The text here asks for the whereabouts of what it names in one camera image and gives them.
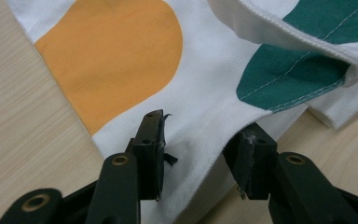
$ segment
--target black clamp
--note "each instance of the black clamp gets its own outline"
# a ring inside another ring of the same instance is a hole
[[[63,198],[56,189],[31,191],[5,212],[0,223],[140,223],[140,200],[159,200],[164,161],[162,110],[144,116],[135,138],[124,153],[103,162],[97,181]]]

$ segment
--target clamp jaw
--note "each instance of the clamp jaw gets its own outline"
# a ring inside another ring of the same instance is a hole
[[[241,197],[267,200],[273,223],[358,223],[358,197],[334,188],[307,157],[277,152],[256,123],[238,132],[223,155]]]
[[[162,110],[144,116],[123,153],[106,158],[97,181],[63,198],[56,189],[26,193],[5,212],[0,223],[140,223],[140,200],[159,200],[164,161]]]

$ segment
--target green stripe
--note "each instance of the green stripe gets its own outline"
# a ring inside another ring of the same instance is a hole
[[[358,42],[358,1],[300,0],[283,20],[333,44]],[[263,45],[246,66],[237,95],[247,104],[281,111],[337,88],[348,67],[318,53]]]

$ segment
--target metal rivet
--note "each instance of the metal rivet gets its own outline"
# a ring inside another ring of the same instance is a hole
[[[112,164],[114,165],[124,165],[128,161],[128,157],[126,156],[116,156],[112,160]]]
[[[38,210],[39,208],[45,206],[50,201],[50,196],[46,193],[37,194],[34,197],[25,201],[22,204],[22,211],[24,212],[33,212]]]
[[[303,158],[296,156],[296,155],[289,155],[286,157],[286,159],[295,165],[302,165],[305,163],[305,160]]]

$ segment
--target cloth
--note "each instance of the cloth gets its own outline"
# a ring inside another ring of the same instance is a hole
[[[358,1],[7,1],[104,157],[144,114],[172,114],[179,162],[161,201],[142,202],[144,223],[212,207],[232,186],[221,150],[247,124],[278,138],[308,106],[333,127],[358,110]]]

